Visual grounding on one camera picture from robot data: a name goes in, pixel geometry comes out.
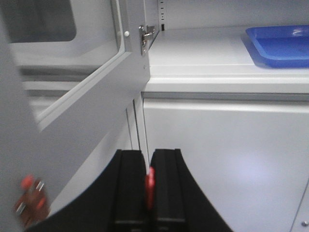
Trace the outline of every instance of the cabinet door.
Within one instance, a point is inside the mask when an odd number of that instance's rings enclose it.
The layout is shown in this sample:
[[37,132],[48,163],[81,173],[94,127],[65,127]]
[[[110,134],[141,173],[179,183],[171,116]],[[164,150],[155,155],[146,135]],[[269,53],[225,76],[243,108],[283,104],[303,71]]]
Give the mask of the cabinet door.
[[144,113],[149,154],[180,148],[233,231],[290,231],[309,176],[308,103],[145,99]]
[[299,206],[291,232],[307,232],[309,230],[309,186]]

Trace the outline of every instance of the red plastic piece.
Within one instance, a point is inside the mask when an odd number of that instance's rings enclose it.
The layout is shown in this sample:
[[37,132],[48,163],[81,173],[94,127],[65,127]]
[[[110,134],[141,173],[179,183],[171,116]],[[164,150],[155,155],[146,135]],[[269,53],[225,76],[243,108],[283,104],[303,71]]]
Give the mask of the red plastic piece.
[[145,178],[145,188],[146,188],[146,207],[151,210],[154,206],[155,200],[155,169],[150,167],[149,174]]
[[27,175],[20,183],[20,186],[23,190],[28,190],[31,188],[34,182],[34,177],[33,175],[29,174]]
[[45,202],[46,202],[46,198],[43,197],[43,198],[39,201],[39,203],[37,204],[36,209],[37,209],[37,210],[41,209],[42,206],[45,204]]

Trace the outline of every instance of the plastic tray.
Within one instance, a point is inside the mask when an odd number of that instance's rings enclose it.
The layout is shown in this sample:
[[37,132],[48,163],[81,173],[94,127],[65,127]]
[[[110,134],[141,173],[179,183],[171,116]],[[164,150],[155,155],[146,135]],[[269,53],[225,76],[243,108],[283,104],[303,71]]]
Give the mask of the plastic tray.
[[309,25],[259,27],[246,30],[270,67],[309,67]]

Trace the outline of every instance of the cabinet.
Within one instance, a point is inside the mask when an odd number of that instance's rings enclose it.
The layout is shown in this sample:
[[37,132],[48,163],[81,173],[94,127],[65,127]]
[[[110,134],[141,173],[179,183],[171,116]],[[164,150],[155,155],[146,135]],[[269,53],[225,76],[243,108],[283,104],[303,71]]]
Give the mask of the cabinet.
[[309,105],[144,100],[149,154],[180,148],[236,232],[289,231],[308,180]]
[[245,33],[253,26],[307,24],[295,13],[307,3],[159,4],[165,31],[150,49],[143,92],[149,154],[180,148],[236,232],[307,231],[300,223],[309,216],[306,195],[302,201],[309,177],[309,69],[263,66]]

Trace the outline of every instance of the metal hinge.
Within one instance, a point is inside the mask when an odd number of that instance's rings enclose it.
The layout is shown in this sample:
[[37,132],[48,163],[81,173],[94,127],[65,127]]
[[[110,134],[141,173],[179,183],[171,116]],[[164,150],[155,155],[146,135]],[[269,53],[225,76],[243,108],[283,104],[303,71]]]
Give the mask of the metal hinge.
[[140,53],[144,56],[147,53],[147,41],[152,40],[154,38],[155,27],[147,26],[145,28],[144,25],[140,25]]

